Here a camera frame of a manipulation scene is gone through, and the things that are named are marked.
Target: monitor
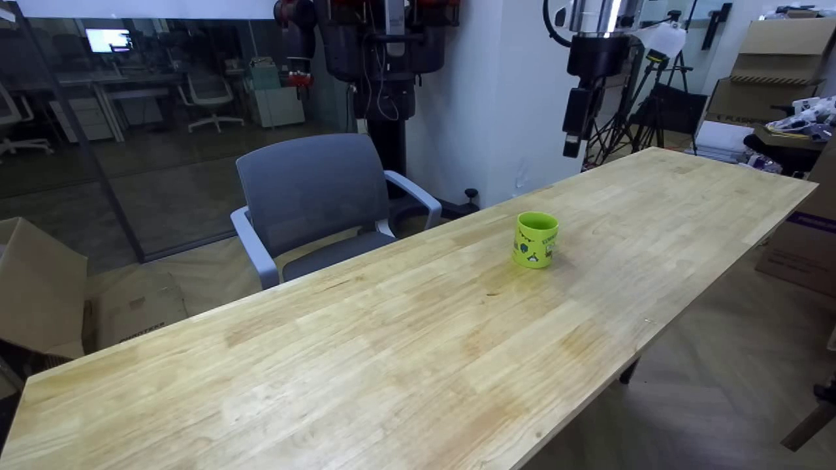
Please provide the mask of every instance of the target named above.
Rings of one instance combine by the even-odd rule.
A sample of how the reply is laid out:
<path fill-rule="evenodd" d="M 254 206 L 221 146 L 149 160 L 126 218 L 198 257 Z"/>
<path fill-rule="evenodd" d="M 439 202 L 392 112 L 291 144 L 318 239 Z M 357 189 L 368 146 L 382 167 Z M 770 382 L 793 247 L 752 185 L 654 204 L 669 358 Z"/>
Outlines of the monitor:
<path fill-rule="evenodd" d="M 130 53 L 129 29 L 87 29 L 87 43 L 96 55 Z"/>

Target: light wood surface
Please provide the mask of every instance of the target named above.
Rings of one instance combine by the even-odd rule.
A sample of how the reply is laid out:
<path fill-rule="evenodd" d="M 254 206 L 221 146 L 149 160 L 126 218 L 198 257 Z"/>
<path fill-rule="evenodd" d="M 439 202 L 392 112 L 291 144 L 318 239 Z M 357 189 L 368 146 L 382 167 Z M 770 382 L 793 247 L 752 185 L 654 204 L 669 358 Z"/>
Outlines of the light wood surface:
<path fill-rule="evenodd" d="M 27 384 L 3 465 L 514 467 L 812 191 L 643 151 Z M 562 219 L 552 271 L 511 219 Z"/>

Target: green cup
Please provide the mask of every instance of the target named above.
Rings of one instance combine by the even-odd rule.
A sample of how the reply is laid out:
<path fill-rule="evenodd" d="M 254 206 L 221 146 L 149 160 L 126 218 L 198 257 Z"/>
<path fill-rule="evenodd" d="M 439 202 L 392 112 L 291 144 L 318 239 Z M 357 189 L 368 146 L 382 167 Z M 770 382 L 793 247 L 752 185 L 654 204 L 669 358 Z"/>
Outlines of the green cup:
<path fill-rule="evenodd" d="M 540 211 L 526 211 L 518 218 L 514 262 L 527 269 L 552 268 L 552 252 L 557 239 L 557 219 Z"/>

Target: gray chair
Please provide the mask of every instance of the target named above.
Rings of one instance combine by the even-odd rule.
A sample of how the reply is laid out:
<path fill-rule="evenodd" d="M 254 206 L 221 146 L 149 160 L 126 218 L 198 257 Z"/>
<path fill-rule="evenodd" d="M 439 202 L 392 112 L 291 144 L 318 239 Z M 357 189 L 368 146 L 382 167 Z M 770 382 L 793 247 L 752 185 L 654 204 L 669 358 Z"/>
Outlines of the gray chair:
<path fill-rule="evenodd" d="M 7 94 L 7 90 L 0 83 L 0 127 L 18 127 L 33 121 L 31 108 L 27 97 L 18 102 Z M 27 138 L 27 142 L 11 142 L 0 138 L 0 155 L 18 155 L 18 149 L 36 149 L 52 155 L 52 144 L 46 138 Z"/>
<path fill-rule="evenodd" d="M 183 86 L 178 86 L 183 104 L 202 108 L 210 112 L 210 117 L 187 123 L 187 134 L 193 134 L 195 128 L 204 128 L 204 127 L 214 127 L 214 132 L 221 134 L 221 123 L 245 127 L 245 121 L 237 116 L 217 116 L 219 108 L 225 108 L 236 100 L 230 83 L 221 76 L 204 73 L 204 72 L 187 73 L 185 90 L 187 91 L 183 91 Z"/>
<path fill-rule="evenodd" d="M 441 214 L 433 196 L 383 171 L 372 138 L 361 134 L 283 142 L 257 149 L 236 166 L 245 206 L 233 211 L 230 219 L 262 288 L 392 244 L 387 184 L 429 209 L 425 227 L 436 224 Z M 352 227 L 357 227 L 357 236 L 349 240 L 332 244 L 285 268 L 275 262 L 280 253 Z"/>

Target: glass wall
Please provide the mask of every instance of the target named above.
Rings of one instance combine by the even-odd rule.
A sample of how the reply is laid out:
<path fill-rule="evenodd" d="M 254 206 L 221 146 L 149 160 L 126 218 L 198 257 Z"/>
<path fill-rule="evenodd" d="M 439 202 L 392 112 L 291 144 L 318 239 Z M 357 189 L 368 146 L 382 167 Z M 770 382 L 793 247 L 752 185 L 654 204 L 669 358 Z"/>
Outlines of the glass wall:
<path fill-rule="evenodd" d="M 352 128 L 344 86 L 327 76 L 321 59 L 308 94 L 285 83 L 272 21 L 28 25 L 36 48 L 21 31 L 0 29 L 0 83 L 31 104 L 31 121 L 3 132 L 46 138 L 52 155 L 3 155 L 0 218 L 28 218 L 96 268 L 134 258 L 117 211 L 149 258 L 230 239 L 230 211 L 242 206 L 240 155 Z"/>

